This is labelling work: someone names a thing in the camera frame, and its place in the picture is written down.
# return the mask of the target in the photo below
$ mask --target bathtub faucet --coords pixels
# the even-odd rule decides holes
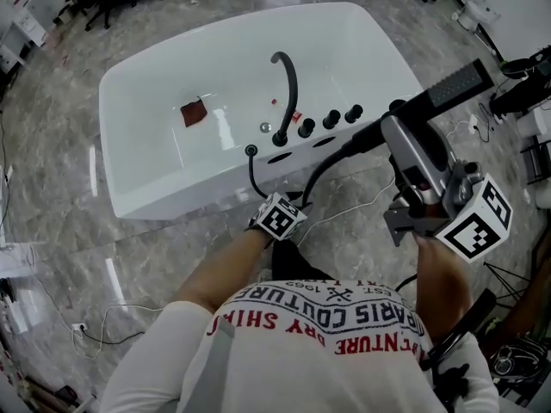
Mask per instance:
[[[294,71],[293,61],[285,52],[276,52],[272,55],[271,62],[277,63],[279,60],[283,62],[285,71],[287,72],[287,80],[289,83],[289,102],[285,115],[283,116],[282,126],[275,132],[272,137],[272,142],[278,147],[283,147],[287,143],[287,129],[293,119],[293,114],[296,109],[296,102],[299,97],[299,84],[296,80],[296,72]]]

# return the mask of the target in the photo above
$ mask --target drain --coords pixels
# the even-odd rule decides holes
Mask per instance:
[[[263,122],[261,125],[260,125],[260,131],[262,133],[270,133],[272,130],[272,125],[269,123],[269,122]]]

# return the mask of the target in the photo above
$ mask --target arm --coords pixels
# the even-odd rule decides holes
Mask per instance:
[[[436,239],[415,236],[418,245],[418,315],[439,343],[473,305],[466,263]]]
[[[173,301],[191,301],[215,313],[247,285],[270,236],[248,230],[216,254],[206,258],[176,291]]]
[[[154,413],[178,399],[212,314],[247,285],[268,241],[268,234],[249,230],[199,264],[115,369],[101,413]]]

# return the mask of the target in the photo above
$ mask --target electrical outlet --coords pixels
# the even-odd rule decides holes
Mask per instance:
[[[479,124],[479,117],[476,114],[471,114],[471,117],[468,119],[468,132],[471,134],[475,134],[476,130],[474,129],[475,126],[478,126]]]
[[[88,325],[86,323],[74,323],[71,327],[76,332],[82,332],[83,330],[88,330]]]

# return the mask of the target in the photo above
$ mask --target black handle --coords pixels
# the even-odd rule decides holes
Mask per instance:
[[[337,125],[338,120],[340,120],[340,119],[341,119],[341,114],[337,110],[332,110],[324,118],[324,127],[327,130],[331,130],[334,126]]]
[[[312,132],[313,129],[316,127],[316,123],[311,118],[306,118],[302,121],[302,125],[299,127],[299,136],[301,138],[308,138]]]
[[[482,62],[476,59],[430,89],[404,102],[392,112],[387,112],[382,118],[392,114],[411,129],[415,129],[417,124],[436,118],[439,114],[447,112],[492,86],[490,75]],[[345,157],[365,153],[385,143],[381,133],[381,119],[354,133],[352,139],[341,149]]]
[[[354,124],[357,119],[363,114],[362,106],[355,104],[352,108],[344,114],[344,120],[349,124]]]

